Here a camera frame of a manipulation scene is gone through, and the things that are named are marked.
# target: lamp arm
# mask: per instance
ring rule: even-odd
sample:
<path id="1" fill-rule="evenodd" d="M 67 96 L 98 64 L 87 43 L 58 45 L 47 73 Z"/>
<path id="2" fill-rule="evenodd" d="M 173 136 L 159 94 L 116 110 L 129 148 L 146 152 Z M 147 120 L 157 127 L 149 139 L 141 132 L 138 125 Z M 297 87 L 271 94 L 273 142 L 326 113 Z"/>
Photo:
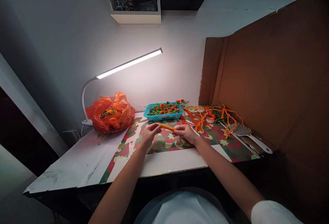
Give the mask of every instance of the lamp arm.
<path id="1" fill-rule="evenodd" d="M 88 86 L 88 84 L 91 83 L 94 80 L 97 80 L 97 79 L 92 78 L 92 79 L 88 80 L 85 83 L 85 85 L 83 85 L 83 88 L 82 88 L 82 91 L 81 91 L 81 105 L 82 105 L 82 110 L 83 110 L 83 114 L 85 115 L 86 121 L 88 121 L 88 116 L 87 116 L 87 112 L 86 112 L 86 108 L 85 108 L 85 101 L 84 101 L 85 90 L 86 90 L 86 87 Z"/>

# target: white hairbrush handle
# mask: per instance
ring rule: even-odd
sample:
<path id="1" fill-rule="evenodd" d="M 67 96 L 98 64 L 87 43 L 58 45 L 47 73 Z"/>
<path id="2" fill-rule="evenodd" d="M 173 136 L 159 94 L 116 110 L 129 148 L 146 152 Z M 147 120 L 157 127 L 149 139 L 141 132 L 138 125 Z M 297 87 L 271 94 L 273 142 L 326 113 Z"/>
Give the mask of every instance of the white hairbrush handle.
<path id="1" fill-rule="evenodd" d="M 273 154 L 273 151 L 268 147 L 266 146 L 265 144 L 263 144 L 259 139 L 257 139 L 256 137 L 254 137 L 253 135 L 246 135 L 248 136 L 250 139 L 252 139 L 255 143 L 257 143 L 257 145 L 259 147 L 261 147 L 262 150 L 264 150 L 266 153 L 268 154 Z"/>

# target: black shelf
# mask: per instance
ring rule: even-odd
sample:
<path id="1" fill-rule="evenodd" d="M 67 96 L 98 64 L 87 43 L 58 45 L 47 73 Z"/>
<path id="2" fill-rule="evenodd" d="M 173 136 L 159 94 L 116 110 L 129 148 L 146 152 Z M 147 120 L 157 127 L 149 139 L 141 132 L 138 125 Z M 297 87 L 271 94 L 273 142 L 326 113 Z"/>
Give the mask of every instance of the black shelf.
<path id="1" fill-rule="evenodd" d="M 161 10 L 197 11 L 204 0 L 160 0 Z"/>

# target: figurine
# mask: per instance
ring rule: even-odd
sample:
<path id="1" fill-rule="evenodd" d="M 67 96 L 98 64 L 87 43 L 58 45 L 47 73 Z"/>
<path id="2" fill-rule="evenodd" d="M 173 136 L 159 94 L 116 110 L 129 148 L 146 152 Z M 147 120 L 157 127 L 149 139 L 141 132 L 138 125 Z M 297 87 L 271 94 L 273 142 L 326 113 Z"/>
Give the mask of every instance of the figurine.
<path id="1" fill-rule="evenodd" d="M 127 0 L 127 2 L 124 3 L 124 8 L 126 11 L 135 11 L 132 0 Z"/>
<path id="2" fill-rule="evenodd" d="M 123 11 L 124 10 L 123 6 L 122 6 L 122 4 L 120 4 L 119 0 L 116 0 L 116 2 L 115 2 L 115 10 L 116 11 Z"/>

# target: white wall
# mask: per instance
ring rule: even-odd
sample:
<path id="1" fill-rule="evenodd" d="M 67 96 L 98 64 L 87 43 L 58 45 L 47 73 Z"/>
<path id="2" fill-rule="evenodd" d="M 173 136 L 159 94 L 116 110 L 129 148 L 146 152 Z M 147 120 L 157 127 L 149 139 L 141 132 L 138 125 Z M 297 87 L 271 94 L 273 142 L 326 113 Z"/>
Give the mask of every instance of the white wall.
<path id="1" fill-rule="evenodd" d="M 61 132 L 84 119 L 85 81 L 159 47 L 162 55 L 92 82 L 86 106 L 116 91 L 133 106 L 197 104 L 206 37 L 230 35 L 292 1 L 205 0 L 198 12 L 164 11 L 160 25 L 119 25 L 106 0 L 0 0 L 0 50 Z"/>
<path id="2" fill-rule="evenodd" d="M 1 223 L 53 223 L 52 211 L 22 193 L 37 177 L 0 145 Z"/>

